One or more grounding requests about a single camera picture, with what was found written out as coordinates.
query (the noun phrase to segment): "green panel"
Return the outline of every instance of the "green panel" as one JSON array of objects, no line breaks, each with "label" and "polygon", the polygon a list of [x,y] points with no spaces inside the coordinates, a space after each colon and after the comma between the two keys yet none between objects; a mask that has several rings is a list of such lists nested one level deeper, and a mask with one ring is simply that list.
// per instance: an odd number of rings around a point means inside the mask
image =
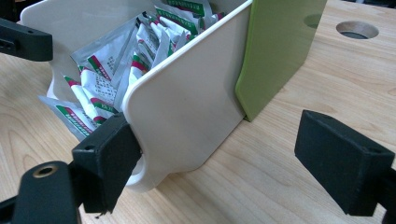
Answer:
[{"label": "green panel", "polygon": [[253,120],[304,63],[326,0],[254,0],[235,91]]}]

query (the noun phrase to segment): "light wood surface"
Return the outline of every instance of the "light wood surface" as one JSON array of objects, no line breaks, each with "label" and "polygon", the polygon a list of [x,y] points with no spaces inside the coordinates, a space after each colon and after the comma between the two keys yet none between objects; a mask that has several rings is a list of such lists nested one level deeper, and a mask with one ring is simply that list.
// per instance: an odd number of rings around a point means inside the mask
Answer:
[{"label": "light wood surface", "polygon": [[[342,21],[379,30],[337,33]],[[78,143],[41,104],[46,63],[0,54],[0,201],[41,162],[72,160]],[[301,112],[326,113],[396,151],[396,10],[329,0],[304,66],[253,122],[242,121],[199,169],[169,175],[147,193],[125,189],[112,215],[84,223],[380,223],[345,216],[294,156]]]}]

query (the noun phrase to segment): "stack of packets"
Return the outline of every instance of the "stack of packets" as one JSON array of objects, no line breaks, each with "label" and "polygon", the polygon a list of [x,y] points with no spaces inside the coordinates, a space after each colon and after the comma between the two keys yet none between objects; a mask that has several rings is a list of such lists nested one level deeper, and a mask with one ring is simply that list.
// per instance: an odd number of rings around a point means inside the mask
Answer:
[{"label": "stack of packets", "polygon": [[80,79],[64,79],[79,104],[39,96],[78,140],[121,112],[128,86],[225,15],[207,0],[166,1],[153,0],[156,13],[143,12],[71,55]]}]

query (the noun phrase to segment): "black mount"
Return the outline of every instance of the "black mount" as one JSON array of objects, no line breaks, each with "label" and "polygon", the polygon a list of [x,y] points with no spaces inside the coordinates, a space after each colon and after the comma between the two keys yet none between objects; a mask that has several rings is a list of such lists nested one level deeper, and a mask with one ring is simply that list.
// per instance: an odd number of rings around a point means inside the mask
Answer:
[{"label": "black mount", "polygon": [[303,111],[294,152],[346,214],[371,217],[380,203],[382,223],[396,223],[395,154],[342,122]]},{"label": "black mount", "polygon": [[0,1],[0,53],[35,62],[52,60],[52,35],[15,23],[25,7],[37,2]]},{"label": "black mount", "polygon": [[141,157],[130,125],[116,114],[73,150],[73,161],[27,171],[18,196],[0,203],[0,223],[79,223],[87,213],[112,212]]}]

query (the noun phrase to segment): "curved white edge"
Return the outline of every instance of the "curved white edge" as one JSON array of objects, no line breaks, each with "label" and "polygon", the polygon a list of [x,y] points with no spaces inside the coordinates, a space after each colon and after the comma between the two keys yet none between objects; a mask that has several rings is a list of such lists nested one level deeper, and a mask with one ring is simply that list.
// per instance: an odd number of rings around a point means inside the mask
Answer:
[{"label": "curved white edge", "polygon": [[[131,187],[132,190],[137,191],[137,192],[144,192],[148,191],[151,189],[154,189],[162,180],[166,178],[167,175],[173,173],[173,168],[169,164],[169,166],[164,166],[161,170],[158,169],[151,169],[153,164],[150,164],[151,162],[151,157],[155,155],[151,155],[151,151],[147,148],[146,146],[146,141],[144,141],[143,136],[140,134],[139,130],[136,129],[134,126],[134,121],[131,119],[128,114],[131,113],[130,104],[129,102],[133,102],[133,97],[134,93],[139,91],[139,89],[144,88],[146,83],[149,82],[151,79],[156,78],[156,76],[160,76],[161,72],[164,68],[168,66],[172,66],[173,62],[176,61],[178,58],[182,57],[187,51],[190,49],[194,48],[196,45],[198,45],[200,42],[202,42],[204,39],[210,37],[214,32],[216,32],[221,26],[229,22],[230,20],[233,19],[236,15],[250,7],[252,4],[252,0],[247,0],[244,4],[233,10],[231,13],[229,13],[226,17],[224,17],[222,20],[218,21],[215,23],[213,26],[211,26],[209,29],[204,31],[202,34],[198,35],[196,38],[194,38],[187,46],[181,48],[179,51],[175,52],[173,55],[171,55],[169,58],[164,60],[162,63],[158,64],[156,67],[151,69],[147,74],[145,74],[143,77],[139,78],[134,85],[131,85],[128,88],[128,91],[125,94],[125,97],[123,99],[122,103],[122,109],[125,114],[125,118],[127,121],[130,123],[131,128],[142,148],[142,152],[144,155],[144,162],[143,162],[143,168],[140,173],[136,175],[132,175],[131,178],[128,181],[128,186]],[[198,164],[198,167],[205,162],[201,161]]]}]

